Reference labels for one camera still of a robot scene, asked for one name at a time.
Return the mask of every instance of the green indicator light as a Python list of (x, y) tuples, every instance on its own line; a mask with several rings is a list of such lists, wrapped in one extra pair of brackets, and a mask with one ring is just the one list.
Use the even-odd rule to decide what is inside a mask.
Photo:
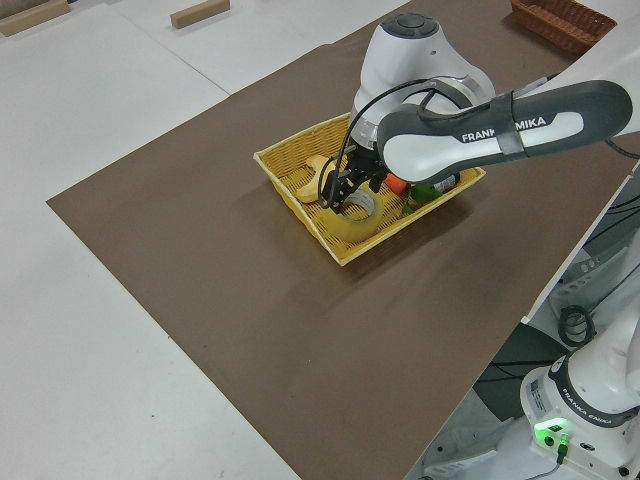
[[(544, 422), (536, 423), (533, 426), (536, 439), (542, 445), (546, 445), (545, 439), (549, 436), (549, 432), (559, 432), (567, 427), (569, 422), (565, 418), (552, 418)], [(562, 434), (563, 441), (566, 444), (566, 434)]]

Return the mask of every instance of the tape roll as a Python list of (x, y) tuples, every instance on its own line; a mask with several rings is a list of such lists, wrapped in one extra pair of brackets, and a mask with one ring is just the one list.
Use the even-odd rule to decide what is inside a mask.
[(343, 242), (359, 243), (371, 238), (384, 215), (384, 204), (380, 196), (369, 189), (359, 188), (349, 195), (343, 207), (357, 205), (367, 212), (362, 219), (351, 218), (348, 211), (345, 214), (335, 213), (331, 209), (322, 210), (321, 220), (329, 233)]

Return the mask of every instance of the brown wooden block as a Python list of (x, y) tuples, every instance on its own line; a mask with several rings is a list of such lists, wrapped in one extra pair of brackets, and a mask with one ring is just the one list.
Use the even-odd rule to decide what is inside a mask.
[(0, 20), (0, 32), (8, 37), (70, 11), (67, 0), (49, 0), (42, 5), (3, 18)]
[(171, 25), (183, 28), (231, 8), (229, 0), (207, 0), (171, 15)]

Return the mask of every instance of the brown mat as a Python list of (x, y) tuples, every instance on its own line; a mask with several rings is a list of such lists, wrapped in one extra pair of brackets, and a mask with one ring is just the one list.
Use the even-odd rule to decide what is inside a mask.
[[(504, 0), (402, 10), (437, 17), (498, 91), (573, 59)], [(401, 479), (633, 166), (597, 146), (489, 167), (338, 267), (252, 154), (350, 110), (373, 28), (49, 202), (304, 480)]]

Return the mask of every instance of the yellow woven tray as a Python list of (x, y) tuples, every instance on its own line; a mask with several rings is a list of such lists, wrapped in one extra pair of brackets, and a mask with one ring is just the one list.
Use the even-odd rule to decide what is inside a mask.
[(314, 172), (306, 165), (306, 159), (313, 154), (329, 157), (336, 153), (340, 149), (348, 121), (349, 114), (346, 113), (314, 125), (253, 155), (287, 206), (340, 265), (346, 265), (354, 258), (371, 250), (410, 223), (469, 188), (485, 175), (485, 171), (481, 168), (460, 172), (460, 182), (454, 189), (410, 215), (402, 213), (404, 200), (382, 184), (379, 195), (384, 202), (384, 216), (376, 233), (361, 243), (343, 242), (327, 232), (322, 225), (321, 208), (318, 203), (300, 203), (295, 197), (295, 192), (313, 177)]

